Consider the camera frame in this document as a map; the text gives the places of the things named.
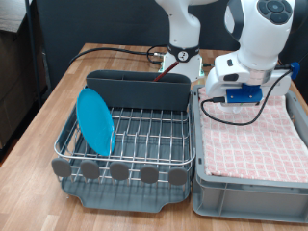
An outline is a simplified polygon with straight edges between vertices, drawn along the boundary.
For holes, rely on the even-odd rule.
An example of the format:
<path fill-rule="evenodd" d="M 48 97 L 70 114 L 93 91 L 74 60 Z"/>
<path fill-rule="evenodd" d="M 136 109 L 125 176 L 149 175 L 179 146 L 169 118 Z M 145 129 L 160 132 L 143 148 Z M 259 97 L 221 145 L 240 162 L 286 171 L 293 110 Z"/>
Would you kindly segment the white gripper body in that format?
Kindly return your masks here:
<path fill-rule="evenodd" d="M 260 88 L 264 96 L 266 96 L 273 86 L 278 76 L 270 78 L 265 84 L 261 85 Z M 273 88 L 272 96 L 285 95 L 291 85 L 291 77 L 285 76 L 280 80 Z M 240 82 L 222 82 L 218 78 L 209 77 L 205 84 L 206 94 L 210 97 L 224 96 L 228 89 L 239 89 L 242 86 Z"/>

